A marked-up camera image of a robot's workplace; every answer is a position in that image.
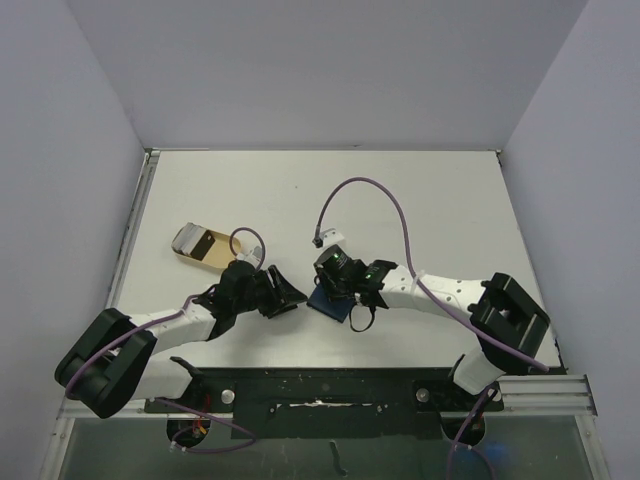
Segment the blue leather card holder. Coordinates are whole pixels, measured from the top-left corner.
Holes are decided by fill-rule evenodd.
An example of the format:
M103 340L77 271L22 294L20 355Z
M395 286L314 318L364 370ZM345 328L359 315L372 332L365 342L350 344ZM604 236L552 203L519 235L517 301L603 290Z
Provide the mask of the blue leather card holder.
M306 305L330 319L344 323L355 303L351 299L331 300L323 287L318 284L315 286Z

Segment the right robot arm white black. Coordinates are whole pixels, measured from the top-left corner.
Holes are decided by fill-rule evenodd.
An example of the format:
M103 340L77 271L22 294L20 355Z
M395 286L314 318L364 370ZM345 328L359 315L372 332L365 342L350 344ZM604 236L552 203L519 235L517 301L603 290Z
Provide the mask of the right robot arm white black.
M536 356L550 319L507 274L459 280L417 273L385 260L367 265L338 245L319 255L314 270L316 283L330 302L347 300L372 313L411 309L448 315L474 333L479 345L461 357L445 384L446 399L456 408L469 408L485 387L504 375L549 371Z

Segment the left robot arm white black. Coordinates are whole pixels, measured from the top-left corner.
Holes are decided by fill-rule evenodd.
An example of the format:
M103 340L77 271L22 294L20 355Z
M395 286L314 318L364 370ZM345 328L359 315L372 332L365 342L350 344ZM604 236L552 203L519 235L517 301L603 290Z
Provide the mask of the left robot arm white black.
M208 342L234 327L239 315L258 312L272 319L306 302L274 265L259 270L234 260L219 281L187 297L178 309L126 315L100 312L54 371L71 400L106 419L131 400L166 397L180 410L200 405L204 387L185 361L160 353L188 343Z

